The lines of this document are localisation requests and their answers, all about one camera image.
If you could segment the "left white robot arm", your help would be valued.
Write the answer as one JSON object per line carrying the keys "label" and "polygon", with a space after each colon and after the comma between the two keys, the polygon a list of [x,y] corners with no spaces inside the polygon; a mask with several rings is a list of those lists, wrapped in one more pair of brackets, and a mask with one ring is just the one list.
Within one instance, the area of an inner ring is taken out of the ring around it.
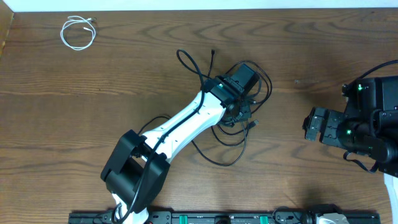
{"label": "left white robot arm", "polygon": [[201,85],[195,99],[151,131],[123,134],[101,172],[117,201],[112,223],[144,223],[146,208],[161,191],[174,157],[204,130],[219,123],[234,126],[249,118],[243,108],[249,106],[249,92],[259,82],[256,71],[240,62],[232,75],[211,78],[194,59],[189,60],[193,65],[189,70],[199,76]]}

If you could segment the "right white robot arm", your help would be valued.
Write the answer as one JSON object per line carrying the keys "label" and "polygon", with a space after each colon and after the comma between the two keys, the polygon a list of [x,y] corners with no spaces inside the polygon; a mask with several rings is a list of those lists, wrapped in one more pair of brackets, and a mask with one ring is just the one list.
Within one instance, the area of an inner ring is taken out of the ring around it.
{"label": "right white robot arm", "polygon": [[377,65],[344,84],[343,112],[314,107],[302,125],[305,139],[344,149],[346,161],[350,154],[374,160],[370,169],[357,159],[353,162],[368,173],[384,174],[393,223],[397,223],[397,77],[371,78],[369,74],[396,63]]}

